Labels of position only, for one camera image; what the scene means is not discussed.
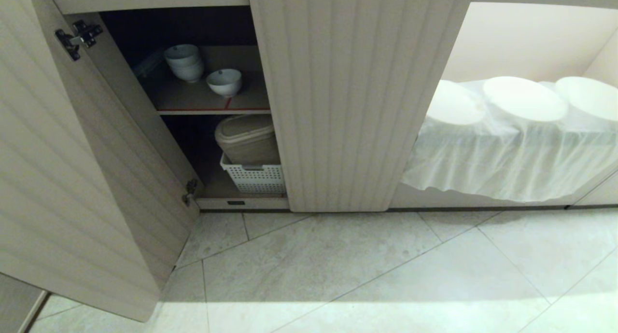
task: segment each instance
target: open cabinet door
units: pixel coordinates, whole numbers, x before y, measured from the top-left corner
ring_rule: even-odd
[[[199,208],[52,0],[0,0],[0,272],[147,320]]]

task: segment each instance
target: beige container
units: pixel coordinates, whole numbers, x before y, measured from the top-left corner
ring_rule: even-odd
[[[226,118],[214,131],[217,143],[232,164],[280,164],[270,115]]]

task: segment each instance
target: storage container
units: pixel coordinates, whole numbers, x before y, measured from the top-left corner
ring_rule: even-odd
[[[230,164],[229,159],[223,153],[221,167],[230,175],[242,193],[285,193],[285,180],[281,165]]]
[[[226,118],[214,137],[232,164],[281,163],[270,115]]]

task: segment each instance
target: door hinge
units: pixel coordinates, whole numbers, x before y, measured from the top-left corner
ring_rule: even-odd
[[[185,186],[185,188],[187,188],[187,194],[183,194],[183,202],[187,207],[191,205],[191,199],[194,197],[195,190],[197,189],[197,183],[197,179],[192,179],[187,182],[187,186]]]
[[[67,34],[62,29],[58,29],[55,31],[56,38],[60,40],[60,43],[64,46],[64,49],[67,51],[69,56],[73,61],[79,60],[80,55],[77,51],[79,51],[79,45],[83,43],[86,48],[90,48],[97,40],[95,37],[98,34],[103,32],[103,29],[100,25],[86,25],[84,21],[76,21],[73,23],[73,29],[75,29],[75,36],[71,34]]]

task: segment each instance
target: grout line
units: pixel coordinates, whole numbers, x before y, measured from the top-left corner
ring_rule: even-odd
[[[283,229],[283,228],[285,228],[285,227],[287,227],[287,226],[289,226],[289,225],[293,225],[294,223],[298,223],[298,222],[300,222],[300,221],[304,221],[304,220],[308,219],[309,217],[318,216],[318,215],[319,215],[319,213],[318,213],[318,214],[310,214],[310,215],[308,215],[308,216],[303,217],[302,219],[300,219],[300,220],[298,220],[298,221],[294,221],[294,222],[292,222],[292,223],[288,223],[287,225],[282,225],[282,226],[281,226],[281,227],[279,227],[279,228],[276,228],[276,229],[270,230],[269,232],[265,232],[264,234],[260,234],[259,236],[254,237],[252,240],[255,240],[255,239],[257,239],[257,238],[259,238],[259,237],[261,237],[261,236],[265,236],[266,234],[270,234],[270,233],[272,233],[272,232],[276,232],[277,230]]]
[[[44,320],[44,319],[46,319],[46,318],[50,318],[51,316],[55,316],[55,315],[58,315],[58,314],[66,313],[67,311],[69,311],[69,310],[71,310],[71,309],[76,309],[76,308],[78,308],[78,307],[80,307],[80,306],[82,306],[82,305],[84,305],[84,304],[79,303],[79,305],[76,305],[76,306],[74,306],[74,307],[69,307],[69,309],[62,310],[62,311],[58,311],[57,313],[53,313],[53,314],[51,314],[51,315],[44,316],[44,317],[42,317],[42,318],[37,318],[34,322],[38,322],[38,321],[40,321],[40,320]]]
[[[494,245],[494,247],[496,248],[496,250],[498,250],[498,252],[500,252],[501,255],[504,256],[504,258],[506,258],[508,260],[508,262],[510,264],[513,265],[513,267],[515,267],[515,269],[517,269],[517,272],[519,272],[519,274],[521,274],[521,276],[523,276],[523,278],[526,279],[526,281],[528,282],[528,284],[530,284],[530,286],[532,286],[533,289],[535,289],[536,293],[538,293],[543,299],[545,299],[545,302],[547,302],[547,304],[549,304],[549,306],[551,306],[551,302],[547,299],[547,297],[545,297],[541,291],[539,291],[539,289],[537,289],[536,286],[534,286],[534,284],[532,283],[532,281],[530,281],[530,279],[525,276],[525,274],[523,274],[523,272],[521,271],[521,269],[519,269],[519,267],[517,265],[515,265],[515,263],[506,255],[504,254],[503,250],[501,250],[492,239],[490,239],[490,237],[487,236],[487,234],[485,234],[485,232],[483,232],[483,230],[481,230],[481,228],[479,228],[478,226],[475,227],[479,232],[481,232],[481,234],[483,234],[485,236],[485,238],[492,243],[492,245]]]
[[[206,270],[204,269],[204,260],[201,260],[201,280],[204,282],[204,305],[206,306],[206,324],[208,326],[208,331],[212,331],[210,329],[210,317],[208,316],[208,296],[206,294]]]
[[[429,225],[429,223],[427,223],[427,221],[424,220],[423,215],[421,215],[419,212],[416,213],[417,215],[419,215],[419,217],[421,218],[421,220],[423,220],[423,222],[425,222],[425,224],[427,225],[427,227],[429,227],[429,230],[431,230],[431,232],[437,237],[438,240],[440,240],[441,243],[444,243],[445,240],[442,240],[442,238],[435,232],[435,230],[433,230],[433,228],[431,228],[431,226]]]
[[[497,214],[491,215],[488,219],[486,219],[484,221],[481,221],[480,223],[475,224],[474,227],[478,228],[479,226],[484,225],[485,223],[487,223],[490,220],[493,220],[496,216],[498,216],[499,214],[502,214],[503,212],[504,211],[499,211],[499,212],[497,212]]]
[[[400,267],[402,267],[402,266],[404,266],[404,265],[406,265],[406,264],[410,263],[411,261],[413,261],[413,260],[415,260],[415,259],[419,258],[420,256],[423,256],[423,255],[424,255],[424,254],[426,254],[427,252],[432,251],[432,250],[434,250],[434,249],[436,249],[436,248],[440,247],[441,245],[444,245],[445,243],[447,243],[447,242],[449,242],[449,241],[451,241],[451,240],[454,240],[455,238],[457,238],[457,237],[454,237],[454,238],[452,238],[452,239],[449,239],[448,241],[442,241],[441,243],[439,243],[439,244],[435,245],[434,247],[431,247],[431,248],[427,249],[426,251],[424,251],[424,252],[422,252],[422,253],[420,253],[420,254],[417,254],[417,255],[416,255],[416,256],[414,256],[413,258],[410,258],[410,260],[404,261],[404,262],[403,262],[403,263],[401,263],[400,265],[396,265],[396,267],[393,267],[393,268],[389,269],[388,271],[383,272],[382,274],[380,274],[380,275],[378,275],[378,276],[376,276],[376,277],[372,278],[371,280],[367,280],[367,281],[363,282],[362,284],[360,284],[360,285],[358,285],[357,287],[354,287],[353,289],[351,289],[351,290],[349,290],[349,291],[347,291],[347,292],[343,293],[342,295],[336,296],[336,298],[333,298],[332,300],[329,300],[328,302],[324,302],[323,304],[321,304],[320,306],[316,307],[315,309],[312,309],[311,311],[308,311],[308,312],[304,313],[303,315],[298,316],[296,319],[291,320],[290,322],[288,322],[288,323],[286,323],[286,324],[284,324],[284,325],[282,325],[282,326],[280,326],[280,327],[277,327],[276,329],[274,329],[273,331],[271,331],[271,333],[274,333],[274,332],[276,332],[276,331],[278,331],[278,330],[282,329],[283,327],[288,326],[288,325],[289,325],[289,324],[291,324],[292,322],[295,322],[295,321],[297,321],[297,320],[299,320],[299,319],[301,319],[301,318],[303,318],[303,317],[305,317],[305,316],[309,315],[310,313],[313,313],[313,311],[316,311],[317,309],[320,309],[320,308],[322,308],[323,306],[326,306],[326,305],[328,305],[328,304],[331,304],[332,302],[335,302],[336,300],[340,299],[341,297],[343,297],[343,296],[345,296],[345,295],[347,295],[347,294],[349,294],[349,293],[351,293],[351,292],[353,292],[353,291],[356,291],[356,290],[357,290],[357,289],[359,289],[360,287],[363,287],[363,286],[365,286],[365,285],[369,284],[370,282],[373,282],[374,280],[377,280],[378,278],[381,278],[382,276],[385,276],[386,274],[388,274],[388,273],[390,273],[390,272],[393,272],[393,271],[395,271],[396,269],[399,269]]]
[[[184,265],[176,265],[176,269],[175,269],[175,270],[180,269],[180,268],[184,268],[184,267],[186,267],[186,266],[188,266],[188,265],[192,265],[192,264],[194,264],[194,263],[196,263],[196,262],[199,262],[199,261],[203,261],[203,260],[205,260],[205,259],[207,259],[207,258],[210,258],[210,257],[212,257],[212,256],[216,256],[216,255],[218,255],[218,254],[220,254],[220,253],[223,253],[223,252],[225,252],[225,251],[227,251],[227,250],[231,250],[231,249],[232,249],[232,248],[234,248],[234,247],[239,247],[240,245],[244,245],[244,244],[246,244],[246,243],[249,243],[249,241],[255,240],[255,239],[257,239],[257,238],[261,238],[261,237],[263,237],[263,236],[267,236],[268,234],[270,234],[270,233],[272,233],[272,232],[276,232],[277,230],[280,230],[280,229],[283,229],[283,228],[285,228],[285,227],[288,227],[289,225],[293,225],[294,223],[298,223],[298,222],[300,222],[300,221],[304,221],[304,220],[308,219],[309,217],[313,217],[313,216],[317,216],[317,215],[319,215],[319,213],[316,213],[316,214],[310,214],[309,216],[306,216],[306,217],[304,217],[303,219],[300,219],[300,220],[298,220],[298,221],[294,221],[294,222],[292,222],[292,223],[290,223],[290,224],[287,224],[287,225],[284,225],[284,226],[282,226],[282,227],[280,227],[280,228],[273,229],[273,230],[271,230],[270,232],[267,232],[267,233],[265,233],[265,234],[262,234],[261,236],[256,236],[256,237],[254,237],[253,239],[250,239],[250,240],[247,240],[247,241],[243,241],[243,242],[241,242],[241,243],[239,243],[239,244],[236,244],[236,245],[233,245],[233,246],[231,246],[231,247],[229,247],[229,248],[226,248],[225,250],[217,251],[217,252],[215,252],[214,254],[209,254],[208,256],[206,256],[206,257],[204,257],[204,258],[200,258],[199,260],[194,260],[194,261],[192,261],[191,263],[187,263],[187,264],[184,264]]]
[[[560,299],[563,298],[563,296],[566,296],[570,291],[572,291],[574,289],[575,286],[577,286],[581,281],[583,281],[588,275],[590,275],[590,273],[592,273],[594,271],[594,269],[598,268],[599,265],[601,265],[601,263],[603,263],[605,260],[607,260],[607,258],[609,256],[611,256],[611,254],[616,251],[616,248],[614,248],[613,250],[611,250],[609,252],[609,254],[607,254],[607,256],[605,256],[600,262],[598,262],[598,264],[596,264],[594,267],[592,267],[592,269],[590,269],[584,276],[582,276],[576,283],[574,283],[574,285],[572,285],[569,289],[567,289],[567,291],[565,291],[562,295],[560,295],[558,297],[558,299],[556,299],[553,303],[549,304],[548,307],[546,307],[543,311],[541,311],[539,313],[539,315],[536,315],[534,319],[530,320],[530,322],[528,322],[525,326],[523,326],[518,332],[520,333],[521,331],[523,331],[524,329],[526,329],[526,327],[528,327],[530,324],[532,324],[532,322],[535,322],[535,320],[537,320],[538,318],[541,317],[541,315],[545,314],[546,311],[548,311],[550,309],[550,307],[552,307],[554,304],[560,302]]]
[[[245,213],[241,212],[240,216],[242,217],[242,225],[245,226],[245,234],[247,235],[247,241],[251,240],[249,237],[249,230],[247,230],[247,221],[245,220]]]

